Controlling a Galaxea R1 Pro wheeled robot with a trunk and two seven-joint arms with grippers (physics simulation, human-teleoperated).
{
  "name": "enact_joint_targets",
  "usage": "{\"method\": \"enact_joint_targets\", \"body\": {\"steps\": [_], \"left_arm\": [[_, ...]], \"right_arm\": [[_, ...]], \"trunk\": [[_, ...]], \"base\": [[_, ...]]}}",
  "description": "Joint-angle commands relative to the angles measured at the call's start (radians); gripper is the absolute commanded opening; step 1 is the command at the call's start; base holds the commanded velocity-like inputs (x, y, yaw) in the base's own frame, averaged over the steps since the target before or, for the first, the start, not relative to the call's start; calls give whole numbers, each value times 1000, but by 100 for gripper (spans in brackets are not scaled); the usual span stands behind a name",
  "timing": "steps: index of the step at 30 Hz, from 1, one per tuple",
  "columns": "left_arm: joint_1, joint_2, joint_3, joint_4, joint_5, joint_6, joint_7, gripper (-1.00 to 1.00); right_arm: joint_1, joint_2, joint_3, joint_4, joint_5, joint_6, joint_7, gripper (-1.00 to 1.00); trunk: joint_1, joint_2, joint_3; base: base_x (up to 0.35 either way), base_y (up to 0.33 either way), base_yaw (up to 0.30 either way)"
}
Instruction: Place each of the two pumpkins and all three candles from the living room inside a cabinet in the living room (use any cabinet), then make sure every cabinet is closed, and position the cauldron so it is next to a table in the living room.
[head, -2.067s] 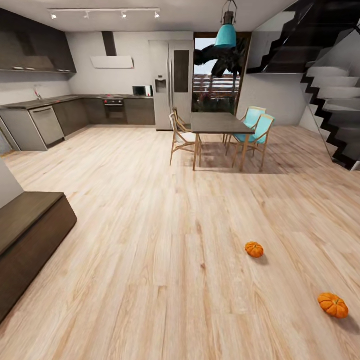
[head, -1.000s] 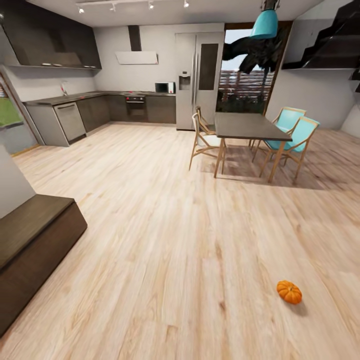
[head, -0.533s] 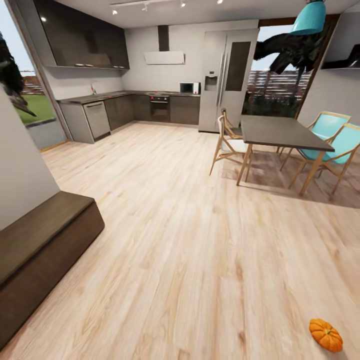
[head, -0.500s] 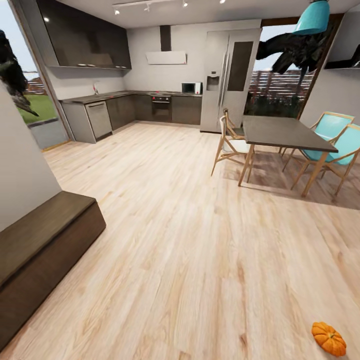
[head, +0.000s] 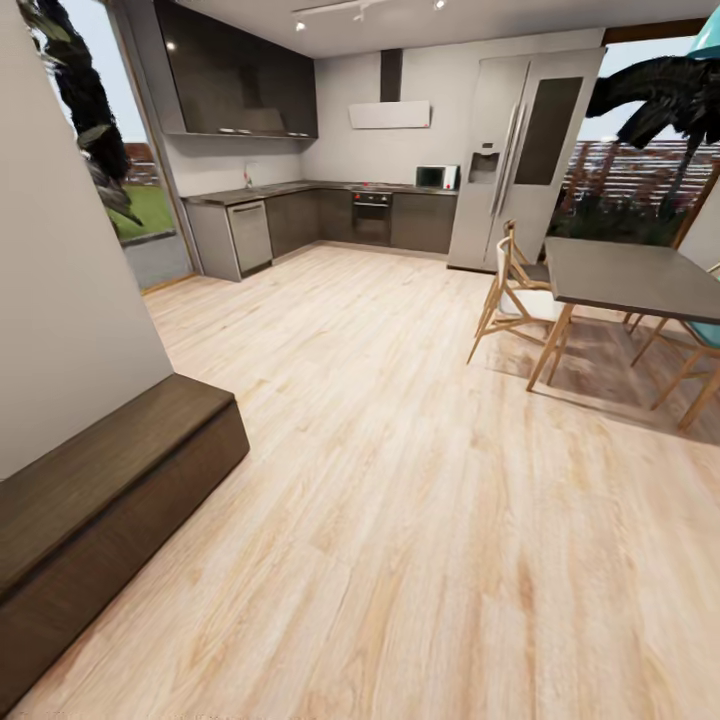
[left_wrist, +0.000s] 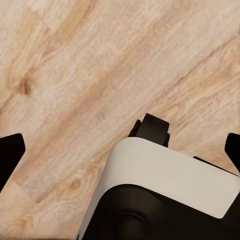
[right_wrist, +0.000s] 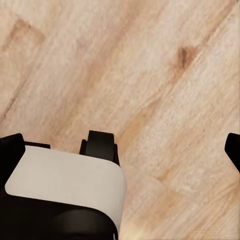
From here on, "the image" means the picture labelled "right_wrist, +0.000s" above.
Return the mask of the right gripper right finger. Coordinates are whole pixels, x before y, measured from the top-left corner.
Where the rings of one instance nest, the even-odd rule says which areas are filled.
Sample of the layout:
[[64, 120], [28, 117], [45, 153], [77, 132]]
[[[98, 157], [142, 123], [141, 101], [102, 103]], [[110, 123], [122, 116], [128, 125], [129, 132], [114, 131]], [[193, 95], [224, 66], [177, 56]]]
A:
[[229, 133], [225, 142], [224, 150], [240, 172], [240, 135]]

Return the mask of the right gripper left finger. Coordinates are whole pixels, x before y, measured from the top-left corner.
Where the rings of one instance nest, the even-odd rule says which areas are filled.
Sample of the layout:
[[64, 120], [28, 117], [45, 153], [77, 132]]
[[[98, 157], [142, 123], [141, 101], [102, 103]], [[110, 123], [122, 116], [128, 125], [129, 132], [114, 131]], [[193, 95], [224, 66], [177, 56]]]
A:
[[21, 133], [0, 138], [0, 192], [26, 152]]

